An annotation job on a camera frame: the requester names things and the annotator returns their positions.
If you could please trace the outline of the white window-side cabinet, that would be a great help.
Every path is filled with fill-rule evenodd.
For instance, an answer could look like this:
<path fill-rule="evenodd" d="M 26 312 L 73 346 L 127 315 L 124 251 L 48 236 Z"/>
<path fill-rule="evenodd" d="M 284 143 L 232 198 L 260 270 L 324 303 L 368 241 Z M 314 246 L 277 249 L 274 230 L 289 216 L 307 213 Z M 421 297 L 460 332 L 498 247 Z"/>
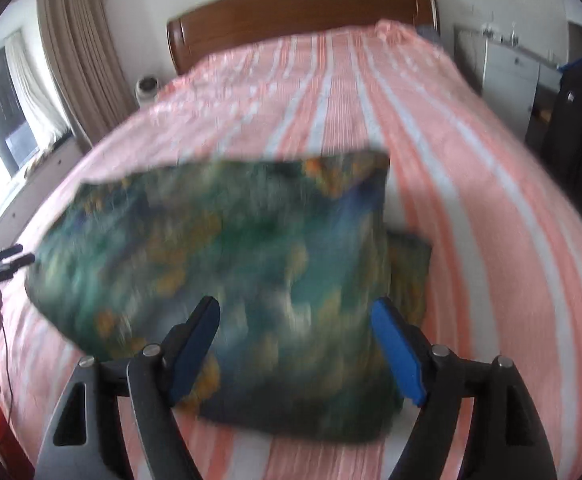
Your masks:
<path fill-rule="evenodd" d="M 0 206 L 0 248 L 13 245 L 48 196 L 83 158 L 74 136 L 49 153 L 26 177 L 19 174 L 16 186 Z"/>

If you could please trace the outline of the white bedside drawer cabinet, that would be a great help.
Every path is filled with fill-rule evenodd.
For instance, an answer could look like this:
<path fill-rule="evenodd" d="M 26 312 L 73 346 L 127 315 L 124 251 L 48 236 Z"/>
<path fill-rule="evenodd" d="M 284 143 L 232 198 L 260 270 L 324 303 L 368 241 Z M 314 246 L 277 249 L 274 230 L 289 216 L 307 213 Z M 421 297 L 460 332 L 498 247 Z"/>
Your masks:
<path fill-rule="evenodd" d="M 522 47 L 454 27 L 456 64 L 469 85 L 519 139 L 526 137 L 533 110 L 552 107 L 561 74 Z"/>

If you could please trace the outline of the beige curtain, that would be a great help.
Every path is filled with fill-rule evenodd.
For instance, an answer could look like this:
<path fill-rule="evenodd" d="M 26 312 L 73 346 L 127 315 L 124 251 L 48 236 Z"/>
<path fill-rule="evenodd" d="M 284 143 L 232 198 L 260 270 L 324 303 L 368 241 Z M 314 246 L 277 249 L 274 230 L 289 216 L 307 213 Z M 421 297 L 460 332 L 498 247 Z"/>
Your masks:
<path fill-rule="evenodd" d="M 78 141 L 95 146 L 137 110 L 102 0 L 37 0 L 46 61 Z"/>

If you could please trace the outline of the brown wooden headboard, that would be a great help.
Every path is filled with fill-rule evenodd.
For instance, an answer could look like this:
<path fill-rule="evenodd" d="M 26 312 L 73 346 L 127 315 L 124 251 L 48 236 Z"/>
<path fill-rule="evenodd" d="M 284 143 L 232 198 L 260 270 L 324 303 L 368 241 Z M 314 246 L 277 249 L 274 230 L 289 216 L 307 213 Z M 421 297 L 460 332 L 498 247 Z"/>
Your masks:
<path fill-rule="evenodd" d="M 173 18 L 166 39 L 176 73 L 255 42 L 392 20 L 440 28 L 436 0 L 214 0 Z"/>

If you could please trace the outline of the white round fan heater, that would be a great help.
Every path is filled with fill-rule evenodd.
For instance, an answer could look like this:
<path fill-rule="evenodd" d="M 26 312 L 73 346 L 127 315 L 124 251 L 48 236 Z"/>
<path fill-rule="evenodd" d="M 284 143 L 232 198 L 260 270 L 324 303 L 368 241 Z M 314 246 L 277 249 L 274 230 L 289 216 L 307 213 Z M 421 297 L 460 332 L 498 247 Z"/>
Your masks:
<path fill-rule="evenodd" d="M 161 82 L 156 76 L 147 75 L 139 78 L 135 84 L 136 101 L 140 107 L 154 102 L 161 89 Z"/>

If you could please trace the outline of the green patterned silk jacket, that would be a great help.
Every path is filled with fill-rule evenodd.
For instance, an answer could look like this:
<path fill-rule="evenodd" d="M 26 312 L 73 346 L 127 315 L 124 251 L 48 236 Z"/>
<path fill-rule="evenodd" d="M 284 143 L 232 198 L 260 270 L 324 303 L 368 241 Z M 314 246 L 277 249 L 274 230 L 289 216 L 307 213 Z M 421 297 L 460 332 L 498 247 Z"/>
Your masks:
<path fill-rule="evenodd" d="M 387 154 L 211 160 L 85 183 L 26 274 L 37 310 L 84 352 L 120 359 L 205 296 L 221 319 L 191 393 L 218 424 L 364 443 L 402 406 L 370 308 L 425 317 L 432 248 L 383 220 Z"/>

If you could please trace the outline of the pink striped bed sheet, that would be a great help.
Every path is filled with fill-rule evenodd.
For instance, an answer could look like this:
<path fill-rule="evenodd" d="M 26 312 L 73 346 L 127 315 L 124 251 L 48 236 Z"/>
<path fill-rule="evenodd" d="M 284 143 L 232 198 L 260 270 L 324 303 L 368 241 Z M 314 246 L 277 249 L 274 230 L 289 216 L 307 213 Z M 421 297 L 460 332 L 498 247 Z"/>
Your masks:
<path fill-rule="evenodd" d="M 85 183 L 211 160 L 387 154 L 383 220 L 430 243 L 423 331 L 462 358 L 509 356 L 544 425 L 556 472 L 582 474 L 582 217 L 440 48 L 381 21 L 209 56 L 95 146 L 21 235 L 34 250 Z M 29 460 L 84 352 L 3 289 L 0 404 Z M 381 479 L 415 412 L 402 402 L 364 443 L 176 416 L 210 479 Z"/>

